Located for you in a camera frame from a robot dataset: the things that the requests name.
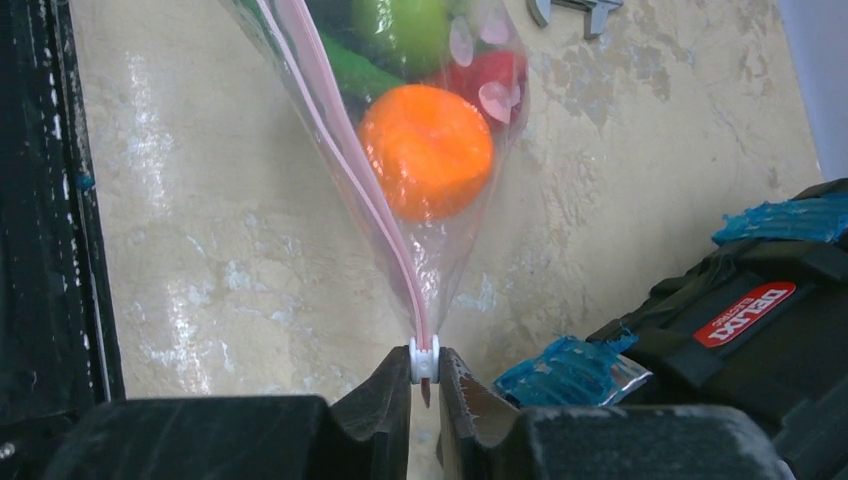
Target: plastic bag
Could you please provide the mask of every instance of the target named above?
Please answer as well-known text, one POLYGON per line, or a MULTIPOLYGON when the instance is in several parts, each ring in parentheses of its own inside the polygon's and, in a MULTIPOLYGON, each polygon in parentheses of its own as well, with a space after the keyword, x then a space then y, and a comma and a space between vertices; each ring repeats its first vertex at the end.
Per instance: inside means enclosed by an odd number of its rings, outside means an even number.
POLYGON ((528 111, 500 0, 221 0, 278 67, 420 350, 528 111))

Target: metal tool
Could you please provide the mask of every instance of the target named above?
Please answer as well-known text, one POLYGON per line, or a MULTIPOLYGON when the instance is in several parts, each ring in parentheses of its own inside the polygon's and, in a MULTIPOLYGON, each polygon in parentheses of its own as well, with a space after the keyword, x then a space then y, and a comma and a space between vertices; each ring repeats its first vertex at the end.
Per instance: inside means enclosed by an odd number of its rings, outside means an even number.
POLYGON ((587 12, 583 37, 592 40, 604 33, 609 13, 624 6, 624 0, 527 0, 530 15, 542 28, 551 23, 551 5, 587 12))

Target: toy orange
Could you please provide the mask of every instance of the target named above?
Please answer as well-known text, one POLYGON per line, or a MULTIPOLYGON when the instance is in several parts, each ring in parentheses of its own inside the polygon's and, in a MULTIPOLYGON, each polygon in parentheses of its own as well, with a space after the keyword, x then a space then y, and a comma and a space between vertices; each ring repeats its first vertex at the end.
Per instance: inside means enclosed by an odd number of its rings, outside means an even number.
POLYGON ((365 114, 359 140, 389 206, 410 221, 461 212, 492 173, 486 120, 462 97, 435 87, 386 92, 365 114))

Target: delixi electric logo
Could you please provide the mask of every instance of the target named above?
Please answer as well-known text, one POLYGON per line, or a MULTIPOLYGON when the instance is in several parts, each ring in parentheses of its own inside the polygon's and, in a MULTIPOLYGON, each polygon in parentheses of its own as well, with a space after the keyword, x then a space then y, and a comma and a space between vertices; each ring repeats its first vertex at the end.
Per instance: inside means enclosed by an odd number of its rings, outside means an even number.
POLYGON ((795 284, 789 282, 757 287, 695 332, 695 340, 707 348, 725 345, 789 298, 794 291, 795 284))

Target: green apple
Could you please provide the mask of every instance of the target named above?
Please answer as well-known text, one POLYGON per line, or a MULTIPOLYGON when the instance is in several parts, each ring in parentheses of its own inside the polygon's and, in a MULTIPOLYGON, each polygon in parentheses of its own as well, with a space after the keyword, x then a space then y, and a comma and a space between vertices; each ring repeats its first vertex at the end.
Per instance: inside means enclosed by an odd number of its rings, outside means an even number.
POLYGON ((450 59, 447 0, 353 0, 353 28, 375 60, 420 77, 450 59))

